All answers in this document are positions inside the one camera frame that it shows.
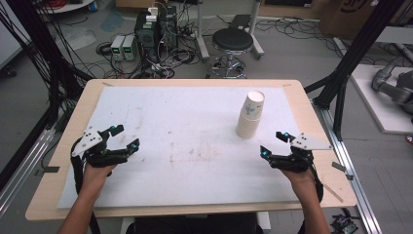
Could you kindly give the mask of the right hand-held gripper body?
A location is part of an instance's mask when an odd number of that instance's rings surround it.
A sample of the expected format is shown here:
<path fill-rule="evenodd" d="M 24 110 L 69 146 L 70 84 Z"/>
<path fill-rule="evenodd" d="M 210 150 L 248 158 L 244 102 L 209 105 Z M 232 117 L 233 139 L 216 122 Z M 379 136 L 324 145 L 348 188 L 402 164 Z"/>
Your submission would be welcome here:
<path fill-rule="evenodd" d="M 280 160 L 270 161 L 270 166 L 279 170 L 305 172 L 313 166 L 314 150 L 329 150 L 332 146 L 313 136 L 301 133 L 290 144 L 291 153 Z"/>

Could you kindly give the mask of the stack of white paper cups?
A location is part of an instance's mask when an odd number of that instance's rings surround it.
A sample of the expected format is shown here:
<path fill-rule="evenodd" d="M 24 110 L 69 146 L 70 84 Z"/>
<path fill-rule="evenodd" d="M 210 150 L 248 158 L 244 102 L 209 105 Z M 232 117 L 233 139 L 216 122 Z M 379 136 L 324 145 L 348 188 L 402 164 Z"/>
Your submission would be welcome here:
<path fill-rule="evenodd" d="M 265 95 L 260 91 L 251 91 L 247 94 L 236 128 L 239 137 L 254 137 L 261 120 L 264 101 Z"/>

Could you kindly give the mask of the person's left hand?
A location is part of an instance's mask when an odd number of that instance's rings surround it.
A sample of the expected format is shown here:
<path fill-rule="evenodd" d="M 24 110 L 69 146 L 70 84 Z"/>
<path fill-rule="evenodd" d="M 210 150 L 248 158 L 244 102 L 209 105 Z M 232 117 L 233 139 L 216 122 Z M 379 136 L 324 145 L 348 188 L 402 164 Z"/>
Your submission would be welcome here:
<path fill-rule="evenodd" d="M 81 194 L 88 197 L 97 197 L 103 188 L 108 175 L 116 168 L 116 165 L 103 168 L 95 168 L 90 164 L 86 165 Z"/>

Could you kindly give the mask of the thin wooden stick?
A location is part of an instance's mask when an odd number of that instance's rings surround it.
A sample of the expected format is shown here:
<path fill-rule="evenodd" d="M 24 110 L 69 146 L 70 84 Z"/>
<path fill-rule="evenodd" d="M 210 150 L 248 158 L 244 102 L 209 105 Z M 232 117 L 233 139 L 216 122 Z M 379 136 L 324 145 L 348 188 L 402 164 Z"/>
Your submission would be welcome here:
<path fill-rule="evenodd" d="M 331 195 L 333 195 L 339 202 L 344 202 L 343 198 L 339 194 L 337 194 L 331 187 L 329 187 L 327 184 L 324 184 L 323 186 L 324 189 L 326 189 Z"/>

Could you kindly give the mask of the white foam mat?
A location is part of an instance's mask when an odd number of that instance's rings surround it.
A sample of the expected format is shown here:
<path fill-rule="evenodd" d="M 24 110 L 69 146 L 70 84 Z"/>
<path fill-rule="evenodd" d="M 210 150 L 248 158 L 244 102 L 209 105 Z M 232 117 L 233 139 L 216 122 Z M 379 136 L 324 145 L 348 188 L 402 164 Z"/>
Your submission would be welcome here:
<path fill-rule="evenodd" d="M 251 139 L 236 126 L 247 87 L 106 87 L 88 123 L 120 149 L 140 146 L 117 166 L 96 201 L 99 208 L 293 202 L 284 175 L 260 156 L 261 147 L 286 155 L 277 132 L 298 134 L 281 88 L 265 88 L 263 113 Z"/>

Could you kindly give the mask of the small black floor device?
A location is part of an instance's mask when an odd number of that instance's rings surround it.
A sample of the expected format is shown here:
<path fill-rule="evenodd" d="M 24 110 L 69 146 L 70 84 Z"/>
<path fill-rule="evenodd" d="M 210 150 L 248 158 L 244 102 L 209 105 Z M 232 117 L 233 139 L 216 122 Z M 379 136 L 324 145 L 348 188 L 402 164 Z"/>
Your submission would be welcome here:
<path fill-rule="evenodd" d="M 358 227 L 353 222 L 353 217 L 347 208 L 342 208 L 342 213 L 333 216 L 331 226 L 334 231 L 331 234 L 354 234 Z"/>

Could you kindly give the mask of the grey power supply box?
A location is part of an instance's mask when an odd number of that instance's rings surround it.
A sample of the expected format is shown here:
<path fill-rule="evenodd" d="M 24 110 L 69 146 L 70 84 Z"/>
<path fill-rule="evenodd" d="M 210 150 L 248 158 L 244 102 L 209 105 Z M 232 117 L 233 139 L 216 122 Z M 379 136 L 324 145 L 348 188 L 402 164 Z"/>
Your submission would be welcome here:
<path fill-rule="evenodd" d="M 133 35 L 127 35 L 123 42 L 125 60 L 134 60 L 136 55 L 136 42 Z"/>
<path fill-rule="evenodd" d="M 125 37 L 117 36 L 111 44 L 111 52 L 114 60 L 124 60 L 123 43 Z"/>

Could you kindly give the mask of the white board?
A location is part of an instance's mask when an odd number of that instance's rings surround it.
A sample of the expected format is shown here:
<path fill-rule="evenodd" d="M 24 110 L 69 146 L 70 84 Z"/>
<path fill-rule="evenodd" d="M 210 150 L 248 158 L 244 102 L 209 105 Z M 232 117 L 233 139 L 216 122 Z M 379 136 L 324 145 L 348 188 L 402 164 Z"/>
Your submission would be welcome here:
<path fill-rule="evenodd" d="M 373 76 L 380 69 L 381 65 L 360 64 L 352 74 L 352 81 L 383 133 L 413 135 L 413 115 L 403 111 L 390 97 L 371 88 Z"/>

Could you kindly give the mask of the black computer tower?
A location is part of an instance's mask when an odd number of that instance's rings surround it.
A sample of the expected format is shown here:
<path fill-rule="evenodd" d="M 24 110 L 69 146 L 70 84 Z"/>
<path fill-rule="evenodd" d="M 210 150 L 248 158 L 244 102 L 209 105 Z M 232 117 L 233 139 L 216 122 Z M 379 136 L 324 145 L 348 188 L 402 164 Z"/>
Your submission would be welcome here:
<path fill-rule="evenodd" d="M 159 21 L 164 48 L 167 51 L 176 49 L 178 47 L 176 7 L 162 7 L 159 15 Z"/>
<path fill-rule="evenodd" d="M 158 63 L 161 32 L 157 17 L 151 15 L 149 11 L 141 11 L 136 18 L 134 34 L 141 57 Z"/>

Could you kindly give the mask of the person's dark clothing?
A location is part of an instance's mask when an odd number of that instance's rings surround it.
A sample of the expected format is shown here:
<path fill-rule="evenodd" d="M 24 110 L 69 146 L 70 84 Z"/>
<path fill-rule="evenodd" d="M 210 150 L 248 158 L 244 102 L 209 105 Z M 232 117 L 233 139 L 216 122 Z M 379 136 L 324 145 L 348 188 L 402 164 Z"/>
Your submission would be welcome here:
<path fill-rule="evenodd" d="M 126 234 L 264 234 L 255 213 L 138 217 Z"/>

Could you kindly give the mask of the black round stool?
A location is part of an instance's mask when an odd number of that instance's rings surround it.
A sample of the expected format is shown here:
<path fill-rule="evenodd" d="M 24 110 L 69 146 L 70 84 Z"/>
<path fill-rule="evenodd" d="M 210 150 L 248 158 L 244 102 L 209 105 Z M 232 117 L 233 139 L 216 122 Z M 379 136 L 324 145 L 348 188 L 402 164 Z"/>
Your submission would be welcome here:
<path fill-rule="evenodd" d="M 212 75 L 218 78 L 246 78 L 245 63 L 239 55 L 251 51 L 253 39 L 250 34 L 242 29 L 223 28 L 212 35 L 212 45 L 223 56 L 215 58 L 209 65 L 206 78 Z"/>

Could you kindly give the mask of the white power adapter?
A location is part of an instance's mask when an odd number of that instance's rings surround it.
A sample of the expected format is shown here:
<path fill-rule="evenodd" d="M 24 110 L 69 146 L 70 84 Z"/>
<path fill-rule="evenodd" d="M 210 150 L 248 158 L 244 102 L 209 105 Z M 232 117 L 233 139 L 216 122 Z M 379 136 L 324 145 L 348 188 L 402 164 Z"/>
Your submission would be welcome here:
<path fill-rule="evenodd" d="M 148 22 L 155 22 L 158 19 L 158 8 L 157 7 L 150 7 L 148 9 L 148 15 L 146 16 L 146 20 Z"/>

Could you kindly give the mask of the cardboard box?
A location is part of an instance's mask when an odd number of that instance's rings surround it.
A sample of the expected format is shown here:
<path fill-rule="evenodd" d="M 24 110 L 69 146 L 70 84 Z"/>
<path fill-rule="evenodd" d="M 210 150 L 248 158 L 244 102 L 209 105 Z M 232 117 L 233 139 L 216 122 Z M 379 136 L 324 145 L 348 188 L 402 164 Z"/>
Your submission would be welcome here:
<path fill-rule="evenodd" d="M 319 20 L 324 37 L 355 39 L 366 25 L 392 18 L 407 0 L 329 0 Z"/>

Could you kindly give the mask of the aluminium rail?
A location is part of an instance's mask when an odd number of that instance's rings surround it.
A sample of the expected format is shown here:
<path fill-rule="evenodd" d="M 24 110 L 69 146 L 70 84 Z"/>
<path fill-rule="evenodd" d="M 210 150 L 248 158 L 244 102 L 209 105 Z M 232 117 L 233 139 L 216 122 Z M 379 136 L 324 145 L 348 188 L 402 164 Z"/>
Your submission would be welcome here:
<path fill-rule="evenodd" d="M 23 154 L 23 160 L 19 164 L 17 171 L 12 174 L 9 182 L 0 192 L 0 219 L 7 212 L 22 186 L 33 173 L 36 165 L 53 141 L 55 134 L 55 130 L 44 130 L 33 143 L 29 144 L 28 151 Z"/>
<path fill-rule="evenodd" d="M 321 109 L 313 105 L 314 110 L 319 116 L 321 125 L 326 135 L 332 143 L 333 149 L 342 166 L 345 167 L 345 175 L 348 177 L 353 191 L 357 197 L 357 212 L 360 216 L 363 228 L 367 234 L 383 234 L 378 220 L 369 204 L 368 198 L 362 188 L 361 182 L 357 176 L 357 171 L 351 160 L 350 154 L 345 143 L 333 132 L 333 116 L 329 110 Z"/>

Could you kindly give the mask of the black metal frame stand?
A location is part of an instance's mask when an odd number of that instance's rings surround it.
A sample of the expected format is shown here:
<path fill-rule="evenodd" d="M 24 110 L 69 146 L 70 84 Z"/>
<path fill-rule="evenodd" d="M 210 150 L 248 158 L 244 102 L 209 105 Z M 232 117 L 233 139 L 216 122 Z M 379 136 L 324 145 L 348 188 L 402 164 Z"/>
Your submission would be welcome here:
<path fill-rule="evenodd" d="M 43 10 L 38 7 L 38 0 L 0 0 L 0 22 L 28 55 L 48 89 L 49 98 L 49 107 L 0 172 L 0 192 L 10 184 L 34 140 L 57 122 L 60 106 L 73 106 L 86 82 L 93 79 L 62 54 L 44 21 L 49 15 L 41 15 Z"/>
<path fill-rule="evenodd" d="M 336 68 L 328 76 L 304 88 L 306 94 L 321 88 L 320 94 L 313 99 L 313 102 L 323 110 L 329 109 L 330 103 L 336 99 L 332 131 L 340 141 L 343 140 L 342 120 L 347 83 L 353 71 L 403 2 L 404 0 L 379 0 L 375 10 L 367 19 L 350 49 L 344 54 Z"/>

